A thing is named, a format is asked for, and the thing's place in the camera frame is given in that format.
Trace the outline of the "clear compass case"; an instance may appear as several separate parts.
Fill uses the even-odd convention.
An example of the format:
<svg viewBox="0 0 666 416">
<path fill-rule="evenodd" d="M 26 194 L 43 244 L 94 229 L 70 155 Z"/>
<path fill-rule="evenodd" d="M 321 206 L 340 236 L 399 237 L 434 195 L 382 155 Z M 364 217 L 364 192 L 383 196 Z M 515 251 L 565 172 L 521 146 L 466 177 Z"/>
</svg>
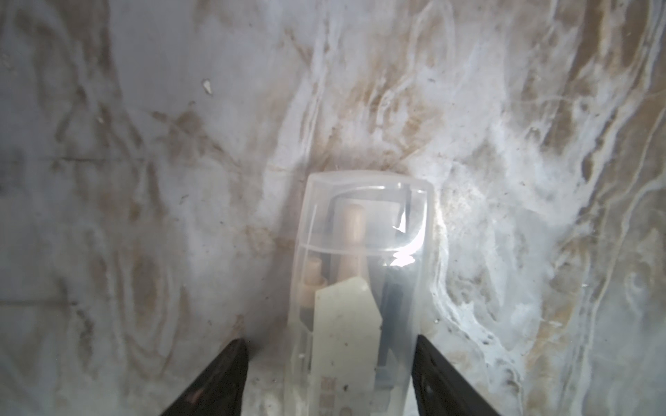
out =
<svg viewBox="0 0 666 416">
<path fill-rule="evenodd" d="M 434 188 L 396 173 L 314 173 L 292 267 L 287 415 L 404 411 L 433 247 Z"/>
</svg>

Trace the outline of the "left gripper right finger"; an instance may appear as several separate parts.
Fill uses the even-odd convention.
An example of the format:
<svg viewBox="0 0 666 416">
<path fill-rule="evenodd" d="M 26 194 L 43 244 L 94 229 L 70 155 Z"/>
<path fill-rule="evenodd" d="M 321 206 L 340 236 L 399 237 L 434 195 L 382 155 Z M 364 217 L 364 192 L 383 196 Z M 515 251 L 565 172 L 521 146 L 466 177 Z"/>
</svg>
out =
<svg viewBox="0 0 666 416">
<path fill-rule="evenodd" d="M 431 341 L 416 340 L 412 381 L 421 416 L 499 416 Z"/>
</svg>

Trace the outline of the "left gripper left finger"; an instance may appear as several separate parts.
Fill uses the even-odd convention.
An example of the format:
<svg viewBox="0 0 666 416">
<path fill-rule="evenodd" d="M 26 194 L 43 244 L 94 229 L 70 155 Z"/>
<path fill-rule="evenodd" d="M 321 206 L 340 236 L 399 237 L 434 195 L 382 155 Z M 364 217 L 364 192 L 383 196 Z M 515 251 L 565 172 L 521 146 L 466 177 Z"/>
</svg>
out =
<svg viewBox="0 0 666 416">
<path fill-rule="evenodd" d="M 241 416 L 248 367 L 246 341 L 232 340 L 161 415 Z"/>
</svg>

